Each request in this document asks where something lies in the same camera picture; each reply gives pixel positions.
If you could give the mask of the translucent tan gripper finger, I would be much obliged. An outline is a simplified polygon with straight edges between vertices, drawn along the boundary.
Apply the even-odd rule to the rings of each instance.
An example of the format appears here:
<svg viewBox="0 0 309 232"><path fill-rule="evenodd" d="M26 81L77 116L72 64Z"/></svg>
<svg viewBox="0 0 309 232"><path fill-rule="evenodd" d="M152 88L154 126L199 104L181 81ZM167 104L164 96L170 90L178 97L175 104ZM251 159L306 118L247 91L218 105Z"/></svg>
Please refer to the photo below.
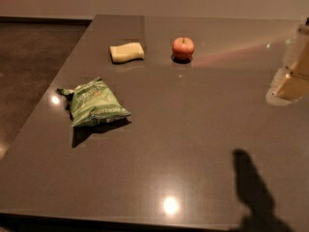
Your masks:
<svg viewBox="0 0 309 232"><path fill-rule="evenodd" d="M272 79L267 103L286 106L309 95L309 18L300 24L287 47L283 66Z"/></svg>

